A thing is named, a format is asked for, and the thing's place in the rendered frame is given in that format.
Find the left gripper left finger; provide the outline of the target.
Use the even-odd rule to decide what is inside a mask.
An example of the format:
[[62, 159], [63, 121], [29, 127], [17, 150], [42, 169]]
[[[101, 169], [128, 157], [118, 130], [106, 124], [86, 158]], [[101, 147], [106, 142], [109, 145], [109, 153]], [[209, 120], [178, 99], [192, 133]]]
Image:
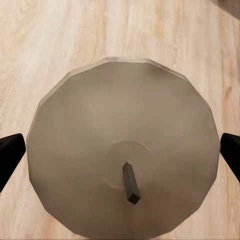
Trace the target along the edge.
[[26, 151], [21, 133], [0, 139], [0, 193]]

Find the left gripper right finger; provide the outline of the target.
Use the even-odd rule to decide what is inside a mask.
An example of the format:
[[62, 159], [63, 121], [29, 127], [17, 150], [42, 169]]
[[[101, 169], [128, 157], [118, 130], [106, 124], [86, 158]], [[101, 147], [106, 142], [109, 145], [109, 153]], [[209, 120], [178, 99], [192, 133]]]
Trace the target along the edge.
[[220, 143], [220, 154], [240, 182], [240, 136], [225, 132]]

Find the pillar candle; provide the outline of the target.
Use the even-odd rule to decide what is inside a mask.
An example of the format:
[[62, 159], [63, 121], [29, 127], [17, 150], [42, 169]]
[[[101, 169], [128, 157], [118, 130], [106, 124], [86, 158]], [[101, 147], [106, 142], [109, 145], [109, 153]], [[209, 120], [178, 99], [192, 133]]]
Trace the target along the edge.
[[44, 209], [92, 240], [172, 232], [200, 209], [220, 150], [204, 97], [185, 75], [144, 57], [71, 70], [41, 99], [26, 137]]

